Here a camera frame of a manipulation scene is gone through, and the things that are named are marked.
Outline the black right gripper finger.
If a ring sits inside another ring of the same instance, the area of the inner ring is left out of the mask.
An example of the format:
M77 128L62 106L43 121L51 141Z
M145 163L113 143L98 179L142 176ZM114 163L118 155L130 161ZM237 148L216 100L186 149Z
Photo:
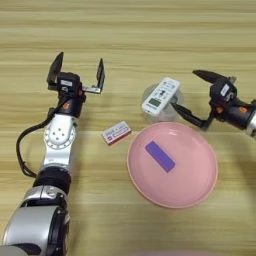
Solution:
M219 80L226 80L225 76L220 75L215 72L212 72L212 71L193 70L192 73L197 75L199 78L203 79L204 81L209 82L211 84L213 84Z
M203 120L198 117L196 117L189 109L173 103L172 104L174 110L186 121L190 122L191 124L197 126L198 128L202 129L203 131L206 131L210 124L212 123L214 119L214 113L210 112L207 119Z

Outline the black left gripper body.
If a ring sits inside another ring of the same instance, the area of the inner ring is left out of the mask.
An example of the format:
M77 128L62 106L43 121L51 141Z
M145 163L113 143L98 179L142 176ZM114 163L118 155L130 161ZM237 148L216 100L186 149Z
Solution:
M86 101L86 94L100 94L102 92L102 84L98 86L83 86L82 83L79 82L77 85L71 87L55 87L54 90L58 92L58 104L56 107L49 109L48 115L63 114L79 118L82 106Z

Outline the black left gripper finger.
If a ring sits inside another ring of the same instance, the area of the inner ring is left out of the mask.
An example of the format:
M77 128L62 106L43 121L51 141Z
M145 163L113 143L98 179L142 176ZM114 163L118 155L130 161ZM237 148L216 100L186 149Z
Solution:
M104 85L104 80L105 80L105 70L104 70L103 59L100 59L96 78L97 78L97 87L99 89L102 89Z
M49 73L47 76L48 84L53 84L55 82L55 79L62 68L63 57L64 57L64 53L63 52L59 53L54 59L53 63L51 64Z

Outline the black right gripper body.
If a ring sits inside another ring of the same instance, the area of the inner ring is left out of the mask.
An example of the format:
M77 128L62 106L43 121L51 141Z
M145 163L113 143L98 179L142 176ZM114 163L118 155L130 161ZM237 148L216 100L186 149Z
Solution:
M212 121L216 119L220 122L226 122L240 130L245 130L255 111L255 104L233 104L229 106L211 104L211 112L206 120L206 127L209 127Z

